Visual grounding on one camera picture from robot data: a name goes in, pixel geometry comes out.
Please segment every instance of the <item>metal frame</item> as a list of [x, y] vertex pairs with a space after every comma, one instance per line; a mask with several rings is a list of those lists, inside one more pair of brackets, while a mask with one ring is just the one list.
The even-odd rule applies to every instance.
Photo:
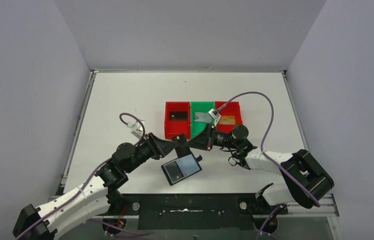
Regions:
[[[141, 71], [133, 70], [133, 69], [92, 70], [91, 74], [90, 74], [90, 78], [88, 80], [88, 85], [87, 85], [87, 89], [85, 91], [85, 96], [84, 96], [84, 99], [83, 99], [83, 102], [82, 102], [82, 107], [81, 107], [81, 111], [79, 113], [78, 121], [76, 123], [76, 128], [75, 128], [75, 133], [74, 133], [74, 137], [73, 137], [73, 141], [72, 141], [72, 146], [71, 146], [71, 149], [70, 149], [70, 152], [69, 152], [69, 156], [68, 156], [68, 159], [67, 159], [67, 163], [66, 163], [66, 166], [65, 166], [64, 175], [63, 175], [63, 178], [61, 180], [61, 186], [60, 187], [64, 187], [64, 185], [66, 183], [67, 175], [69, 173], [70, 165], [72, 163], [73, 153], [74, 153], [75, 148], [76, 148], [76, 143], [78, 141], [79, 132], [81, 130], [82, 122], [83, 122], [84, 116], [85, 116], [85, 111], [87, 109], [88, 100], [89, 100], [89, 97], [91, 95], [91, 91], [92, 91], [92, 87], [94, 85], [94, 80], [95, 80], [96, 74], [99, 73], [99, 72], [100, 73], [162, 73], [162, 72], [164, 72], [164, 73], [179, 73], [179, 72], [185, 72], [185, 73], [191, 73], [191, 72], [199, 72], [199, 73], [202, 73], [202, 72], [207, 72], [207, 73], [257, 73], [257, 72], [259, 72], [259, 73], [276, 73], [277, 71], [256, 70], [256, 69], [248, 69], [248, 68], [245, 68], [245, 69], [212, 69], [211, 67], [202, 67], [202, 68], [197, 68], [197, 69], [186, 69], [186, 70], [155, 70], [155, 69], [141, 70]], [[283, 79], [284, 79], [285, 87], [287, 89], [287, 93], [288, 93], [288, 96], [290, 98], [291, 105], [293, 107], [294, 115], [296, 116], [296, 121], [297, 121], [297, 125], [299, 127], [299, 130], [300, 130], [300, 134], [302, 136], [303, 144], [304, 144], [305, 148], [308, 150], [309, 148], [308, 148], [308, 145], [307, 145], [307, 142], [306, 142], [306, 138], [305, 138], [305, 135], [304, 135], [304, 132], [303, 132], [303, 128], [300, 124], [300, 120], [299, 120], [299, 117], [297, 115], [293, 99], [291, 97], [290, 89], [288, 87], [286, 71], [281, 70], [280, 72], [281, 72], [281, 74], [283, 76]], [[57, 197], [59, 197], [59, 196], [51, 196], [49, 198], [49, 200], [51, 201], [51, 200], [53, 200]], [[320, 200], [320, 203], [321, 203], [321, 207], [313, 208], [313, 209], [303, 208], [303, 207], [299, 206], [298, 203], [296, 203], [296, 202], [289, 203], [289, 204], [287, 204], [288, 209], [289, 209], [289, 213], [286, 214], [286, 215], [279, 215], [278, 217], [280, 217], [280, 218], [327, 217], [333, 239], [334, 240], [342, 240], [343, 237], [342, 237], [341, 228], [340, 228], [340, 225], [339, 225], [339, 222], [338, 222], [339, 213], [338, 213], [337, 205], [335, 203], [334, 195], [333, 194], [325, 195]], [[97, 218], [112, 219], [112, 218], [117, 218], [117, 217], [118, 216], [104, 216], [104, 217], [103, 216], [98, 216]], [[265, 216], [265, 215], [253, 215], [253, 217], [255, 217], [255, 218], [265, 218], [267, 216]], [[128, 215], [128, 216], [124, 216], [124, 218], [125, 219], [137, 219], [138, 216], [137, 215]]]

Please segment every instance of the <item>green bin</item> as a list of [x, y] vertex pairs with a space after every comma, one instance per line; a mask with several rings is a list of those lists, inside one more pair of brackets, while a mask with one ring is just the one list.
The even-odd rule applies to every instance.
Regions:
[[213, 122], [212, 118], [209, 115], [210, 109], [215, 108], [214, 101], [192, 101], [190, 102], [191, 106], [191, 138], [199, 134], [206, 123], [210, 121]]

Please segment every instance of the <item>white wall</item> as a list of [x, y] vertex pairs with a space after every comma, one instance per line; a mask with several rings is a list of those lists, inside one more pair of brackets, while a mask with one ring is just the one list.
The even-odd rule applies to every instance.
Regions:
[[52, 0], [0, 1], [0, 239], [58, 186], [89, 70]]
[[345, 239], [374, 239], [374, 1], [328, 0], [287, 78]]
[[326, 0], [54, 0], [92, 69], [285, 70]]

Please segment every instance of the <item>screw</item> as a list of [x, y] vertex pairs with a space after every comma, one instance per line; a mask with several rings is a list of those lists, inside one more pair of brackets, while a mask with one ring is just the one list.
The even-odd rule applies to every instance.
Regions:
[[132, 204], [132, 209], [133, 209], [134, 211], [139, 210], [139, 209], [140, 209], [140, 204], [137, 203], [137, 202], [134, 202], [134, 203]]
[[247, 203], [244, 202], [244, 201], [242, 201], [242, 202], [240, 203], [240, 208], [241, 208], [242, 210], [246, 210], [246, 209], [247, 209]]

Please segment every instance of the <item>white table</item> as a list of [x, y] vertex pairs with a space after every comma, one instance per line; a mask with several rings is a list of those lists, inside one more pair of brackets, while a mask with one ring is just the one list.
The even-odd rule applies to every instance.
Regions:
[[[91, 171], [109, 158], [123, 142], [137, 139], [119, 121], [121, 112], [145, 121], [147, 132], [164, 138], [165, 102], [227, 101], [236, 94], [258, 91], [273, 102], [275, 119], [265, 150], [296, 152], [303, 139], [282, 74], [232, 72], [132, 72], [97, 73], [83, 115], [82, 127], [70, 164], [64, 192], [83, 183]], [[259, 95], [238, 98], [249, 140], [260, 146], [271, 109]], [[148, 160], [128, 175], [119, 190], [123, 194], [256, 193], [268, 183], [280, 183], [281, 176], [260, 170], [246, 170], [228, 163], [229, 154], [215, 147], [201, 154], [202, 171], [170, 186], [161, 165], [176, 158], [175, 151], [161, 160]]]

